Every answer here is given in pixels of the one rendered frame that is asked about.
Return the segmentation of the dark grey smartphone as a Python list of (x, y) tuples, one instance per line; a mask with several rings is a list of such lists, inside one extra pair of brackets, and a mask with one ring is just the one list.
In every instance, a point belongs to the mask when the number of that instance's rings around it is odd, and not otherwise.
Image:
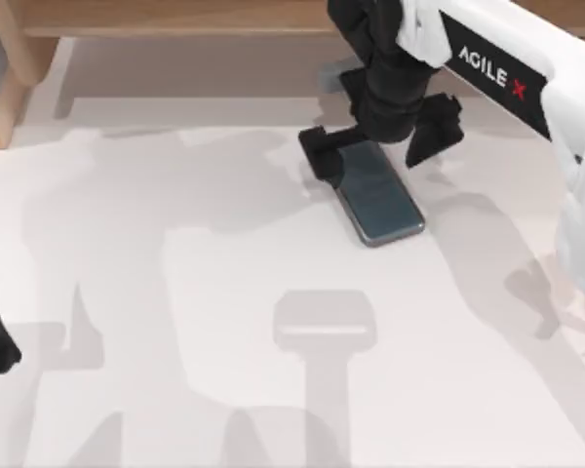
[(423, 214), (378, 144), (347, 145), (338, 155), (344, 175), (335, 193), (364, 245), (379, 248), (424, 230)]

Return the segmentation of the wooden cupboard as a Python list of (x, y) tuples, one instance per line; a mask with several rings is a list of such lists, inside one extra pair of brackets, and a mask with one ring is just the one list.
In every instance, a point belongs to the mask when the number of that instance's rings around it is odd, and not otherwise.
[(334, 35), (328, 0), (26, 0), (31, 38)]

